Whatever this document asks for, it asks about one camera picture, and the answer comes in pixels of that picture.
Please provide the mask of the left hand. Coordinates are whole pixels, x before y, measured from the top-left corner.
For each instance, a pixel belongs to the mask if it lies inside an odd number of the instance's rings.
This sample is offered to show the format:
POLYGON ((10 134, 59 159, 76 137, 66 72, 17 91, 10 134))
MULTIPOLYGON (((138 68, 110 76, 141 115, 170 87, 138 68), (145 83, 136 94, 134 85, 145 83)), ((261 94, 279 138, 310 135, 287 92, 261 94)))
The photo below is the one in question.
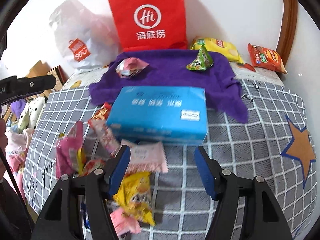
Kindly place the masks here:
MULTIPOLYGON (((8 139, 7 139, 7 136, 5 135, 6 129, 7 129, 6 122, 5 122, 5 120, 3 118, 1 118, 1 120, 0 120, 0 147, 1 147, 1 150, 2 150, 3 155, 5 157, 6 157, 5 148, 8 145, 8 139)), ((1 164, 0 165, 0 180, 1 180, 1 183, 2 183, 6 168, 5 168, 5 165, 3 163, 3 160, 0 160, 0 164, 1 164)))

